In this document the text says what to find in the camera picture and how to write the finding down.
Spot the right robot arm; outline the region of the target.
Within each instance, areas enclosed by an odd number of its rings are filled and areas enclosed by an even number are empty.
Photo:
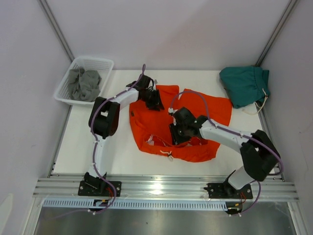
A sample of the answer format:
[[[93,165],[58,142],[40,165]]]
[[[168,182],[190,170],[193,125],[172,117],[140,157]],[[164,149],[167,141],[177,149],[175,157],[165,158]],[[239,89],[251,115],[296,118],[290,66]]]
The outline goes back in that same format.
[[[282,164],[278,151],[262,130],[254,133],[239,131],[216,122],[209,115],[195,117],[185,107],[169,108],[168,111],[174,120],[169,126],[174,144],[197,137],[227,146],[241,155],[242,167],[223,182],[222,188],[228,197],[235,197],[252,182],[263,181],[276,165]]]

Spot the orange shorts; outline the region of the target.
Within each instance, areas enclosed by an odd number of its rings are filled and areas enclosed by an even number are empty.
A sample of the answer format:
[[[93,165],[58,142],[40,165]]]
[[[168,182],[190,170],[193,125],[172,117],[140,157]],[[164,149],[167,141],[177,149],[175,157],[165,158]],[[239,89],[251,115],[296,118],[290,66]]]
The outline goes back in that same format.
[[[184,94],[176,97],[179,93],[178,85],[158,85],[157,89],[160,91],[164,110],[148,110],[141,100],[129,107],[130,126],[138,149],[193,163],[215,158],[220,144],[214,141],[193,137],[188,142],[173,145],[169,125],[174,120],[168,114],[168,109],[170,106],[175,110],[185,107],[195,117],[209,115],[215,121],[229,125],[232,115],[231,101],[228,98],[196,94],[191,89],[184,89]]]

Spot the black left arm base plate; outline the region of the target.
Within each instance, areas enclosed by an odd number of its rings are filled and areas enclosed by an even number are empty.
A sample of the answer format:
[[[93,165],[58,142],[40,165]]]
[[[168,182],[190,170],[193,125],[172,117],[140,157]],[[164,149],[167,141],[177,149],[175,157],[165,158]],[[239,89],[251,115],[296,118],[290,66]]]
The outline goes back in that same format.
[[[119,197],[122,183],[119,181],[111,181],[111,183],[116,189],[116,194],[114,194],[112,187],[103,181],[97,186],[93,186],[85,181],[81,181],[78,188],[78,196],[114,197],[115,195],[116,197]]]

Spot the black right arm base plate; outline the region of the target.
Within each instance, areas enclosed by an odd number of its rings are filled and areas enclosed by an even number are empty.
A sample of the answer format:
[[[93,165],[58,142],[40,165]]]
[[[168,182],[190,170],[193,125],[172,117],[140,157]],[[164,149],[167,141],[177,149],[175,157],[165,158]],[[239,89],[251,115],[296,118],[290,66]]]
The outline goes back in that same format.
[[[251,185],[235,189],[229,183],[207,183],[203,188],[212,199],[252,199]]]

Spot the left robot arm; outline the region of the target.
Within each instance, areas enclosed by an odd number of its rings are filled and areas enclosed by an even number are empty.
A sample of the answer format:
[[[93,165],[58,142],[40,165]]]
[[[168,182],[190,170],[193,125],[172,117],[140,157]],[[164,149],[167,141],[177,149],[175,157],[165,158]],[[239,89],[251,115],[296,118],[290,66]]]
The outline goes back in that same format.
[[[157,81],[144,75],[128,84],[125,90],[111,98],[97,97],[89,118],[89,127],[95,137],[91,166],[80,182],[79,196],[119,197],[122,183],[108,181],[107,171],[113,154],[112,136],[116,133],[119,124],[120,111],[139,100],[152,111],[161,111],[164,106],[161,102]]]

